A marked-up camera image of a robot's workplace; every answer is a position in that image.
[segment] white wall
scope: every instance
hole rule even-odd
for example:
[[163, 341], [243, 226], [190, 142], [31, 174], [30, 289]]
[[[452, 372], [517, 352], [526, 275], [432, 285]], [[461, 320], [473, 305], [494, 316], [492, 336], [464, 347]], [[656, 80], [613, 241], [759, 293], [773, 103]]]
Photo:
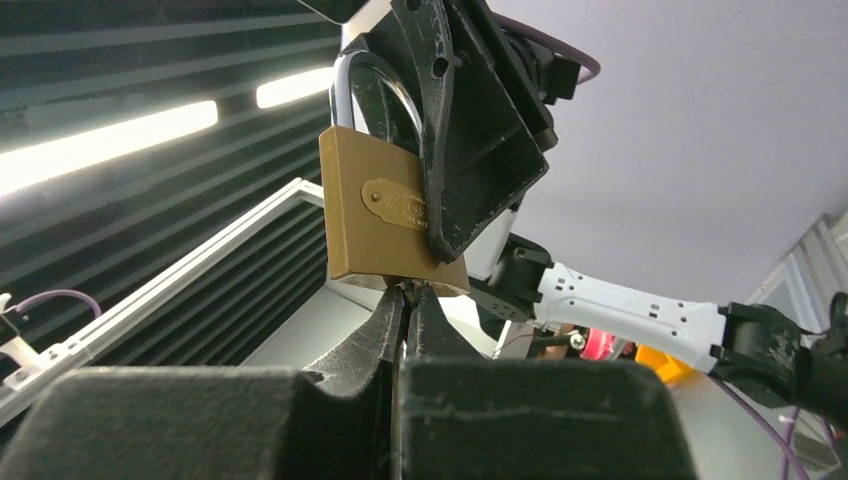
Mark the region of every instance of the white wall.
[[488, 0], [594, 55], [515, 231], [587, 275], [747, 295], [848, 207], [848, 2]]
[[243, 365], [303, 368], [347, 338], [369, 316], [370, 311], [322, 288]]

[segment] brass padlock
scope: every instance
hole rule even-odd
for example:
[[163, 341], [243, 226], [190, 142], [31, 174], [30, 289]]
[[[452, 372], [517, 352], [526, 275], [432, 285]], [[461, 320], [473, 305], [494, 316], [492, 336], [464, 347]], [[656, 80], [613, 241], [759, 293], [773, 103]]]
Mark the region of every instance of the brass padlock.
[[421, 133], [415, 104], [385, 61], [363, 50], [339, 57], [330, 93], [333, 126], [318, 138], [330, 278], [375, 290], [423, 280], [440, 296], [464, 295], [470, 290], [465, 259], [443, 264], [430, 253], [418, 157], [353, 129], [350, 74], [360, 67], [398, 95]]

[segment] ceiling light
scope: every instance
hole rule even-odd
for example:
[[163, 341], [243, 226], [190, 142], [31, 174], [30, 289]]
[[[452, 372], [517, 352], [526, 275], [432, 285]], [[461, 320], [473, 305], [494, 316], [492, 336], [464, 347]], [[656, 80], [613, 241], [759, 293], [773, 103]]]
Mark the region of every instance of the ceiling light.
[[317, 68], [260, 85], [256, 105], [271, 108], [327, 91], [333, 85], [333, 67]]
[[0, 195], [210, 127], [218, 108], [205, 101], [0, 153]]

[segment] pink object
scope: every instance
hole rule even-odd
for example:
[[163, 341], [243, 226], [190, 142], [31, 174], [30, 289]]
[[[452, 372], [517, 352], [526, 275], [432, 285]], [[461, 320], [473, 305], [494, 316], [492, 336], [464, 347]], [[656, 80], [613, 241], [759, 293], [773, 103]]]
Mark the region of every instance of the pink object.
[[612, 344], [615, 337], [611, 334], [598, 330], [589, 329], [589, 338], [586, 339], [586, 348], [580, 353], [584, 360], [603, 360], [612, 352]]

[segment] yellow object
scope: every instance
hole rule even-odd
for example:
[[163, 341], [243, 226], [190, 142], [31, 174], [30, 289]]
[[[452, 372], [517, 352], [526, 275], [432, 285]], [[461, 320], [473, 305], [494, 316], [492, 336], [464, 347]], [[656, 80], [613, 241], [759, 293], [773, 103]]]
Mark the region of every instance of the yellow object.
[[694, 372], [689, 365], [644, 345], [636, 350], [636, 362], [650, 367], [665, 384], [679, 383]]

